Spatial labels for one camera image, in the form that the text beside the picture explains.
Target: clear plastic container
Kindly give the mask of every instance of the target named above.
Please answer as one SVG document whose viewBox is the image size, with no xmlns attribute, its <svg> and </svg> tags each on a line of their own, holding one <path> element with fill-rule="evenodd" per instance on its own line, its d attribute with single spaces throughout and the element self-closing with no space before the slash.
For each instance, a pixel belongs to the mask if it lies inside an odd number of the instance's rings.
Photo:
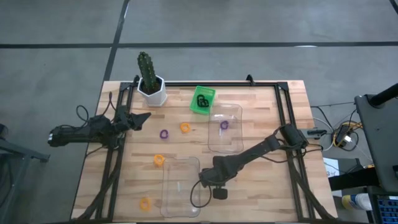
<svg viewBox="0 0 398 224">
<path fill-rule="evenodd" d="M 165 218 L 197 217 L 200 208 L 190 202 L 192 187 L 199 180 L 196 157 L 166 158 L 163 163 L 163 193 L 160 213 Z M 200 204 L 200 184 L 193 189 L 192 202 Z"/>
<path fill-rule="evenodd" d="M 235 153 L 243 150 L 242 107 L 214 105 L 209 115 L 208 147 L 211 151 Z"/>
</svg>

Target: plastic ring toy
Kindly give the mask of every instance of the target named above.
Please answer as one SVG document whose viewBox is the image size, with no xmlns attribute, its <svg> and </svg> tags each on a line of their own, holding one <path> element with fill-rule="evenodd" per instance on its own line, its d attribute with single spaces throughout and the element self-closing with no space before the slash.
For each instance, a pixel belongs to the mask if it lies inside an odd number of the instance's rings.
<svg viewBox="0 0 398 224">
<path fill-rule="evenodd" d="M 187 133 L 191 130 L 191 126 L 188 123 L 182 123 L 180 128 L 183 133 Z"/>
<path fill-rule="evenodd" d="M 163 129 L 160 131 L 159 136 L 161 139 L 167 139 L 169 137 L 169 132 L 166 129 Z"/>
<path fill-rule="evenodd" d="M 155 155 L 155 157 L 154 157 L 154 163 L 155 163 L 157 166 L 163 165 L 163 162 L 164 162 L 164 157 L 163 157 L 162 155 Z"/>
<path fill-rule="evenodd" d="M 228 121 L 223 121 L 223 122 L 221 122 L 221 124 L 220 124 L 220 128 L 221 128 L 222 130 L 227 130 L 227 129 L 228 129 L 228 126 L 229 126 Z"/>
<path fill-rule="evenodd" d="M 141 201 L 139 202 L 139 207 L 140 207 L 142 210 L 145 210 L 145 211 L 150 210 L 150 200 L 149 200 L 149 198 L 143 197 L 143 198 L 141 199 Z"/>
</svg>

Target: purple ring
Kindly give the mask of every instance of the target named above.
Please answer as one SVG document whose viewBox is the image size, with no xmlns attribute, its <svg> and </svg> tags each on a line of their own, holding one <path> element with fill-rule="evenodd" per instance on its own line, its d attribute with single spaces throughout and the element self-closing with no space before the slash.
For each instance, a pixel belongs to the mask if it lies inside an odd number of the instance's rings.
<svg viewBox="0 0 398 224">
<path fill-rule="evenodd" d="M 229 126 L 228 121 L 223 121 L 223 122 L 221 122 L 221 124 L 220 124 L 220 128 L 221 128 L 222 130 L 227 130 L 227 129 L 228 129 L 228 126 Z"/>
<path fill-rule="evenodd" d="M 167 139 L 169 137 L 169 131 L 166 130 L 166 129 L 163 129 L 163 130 L 160 131 L 160 135 L 159 136 L 160 136 L 161 139 Z"/>
</svg>

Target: potted cactus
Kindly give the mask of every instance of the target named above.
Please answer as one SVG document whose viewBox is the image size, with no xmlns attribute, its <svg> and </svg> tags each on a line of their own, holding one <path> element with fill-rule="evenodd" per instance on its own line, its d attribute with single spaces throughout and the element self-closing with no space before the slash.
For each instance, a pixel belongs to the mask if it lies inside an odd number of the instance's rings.
<svg viewBox="0 0 398 224">
<path fill-rule="evenodd" d="M 137 60 L 142 76 L 139 79 L 138 92 L 144 96 L 148 106 L 162 106 L 167 99 L 163 78 L 155 75 L 154 65 L 147 53 L 140 52 Z"/>
</svg>

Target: white hexagonal pot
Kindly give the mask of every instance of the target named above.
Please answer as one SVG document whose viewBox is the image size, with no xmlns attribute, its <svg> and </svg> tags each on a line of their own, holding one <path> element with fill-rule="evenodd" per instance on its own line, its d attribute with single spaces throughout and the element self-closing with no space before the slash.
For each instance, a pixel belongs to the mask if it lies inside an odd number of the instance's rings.
<svg viewBox="0 0 398 224">
<path fill-rule="evenodd" d="M 161 81 L 159 91 L 157 91 L 156 93 L 153 93 L 151 95 L 148 95 L 148 94 L 144 93 L 143 91 L 141 91 L 141 83 L 143 82 L 142 77 L 139 79 L 137 90 L 139 93 L 141 93 L 142 96 L 144 96 L 148 106 L 160 107 L 160 106 L 163 106 L 163 104 L 167 100 L 166 86 L 165 86 L 163 78 L 160 78 L 158 76 L 156 76 L 156 77 Z"/>
</svg>

